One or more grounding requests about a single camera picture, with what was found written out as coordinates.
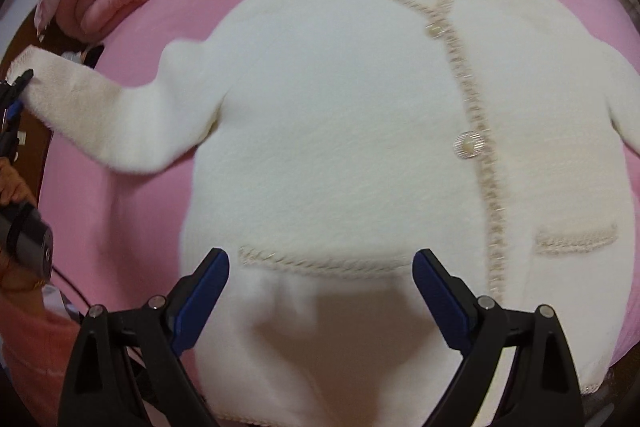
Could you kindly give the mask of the pink sleeve forearm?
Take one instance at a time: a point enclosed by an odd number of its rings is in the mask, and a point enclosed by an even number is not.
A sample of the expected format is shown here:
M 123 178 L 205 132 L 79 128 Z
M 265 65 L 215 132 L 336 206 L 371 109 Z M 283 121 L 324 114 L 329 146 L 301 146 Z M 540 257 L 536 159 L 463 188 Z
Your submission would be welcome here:
M 55 426 L 79 325 L 43 302 L 44 283 L 1 256 L 1 339 L 17 394 L 40 425 Z

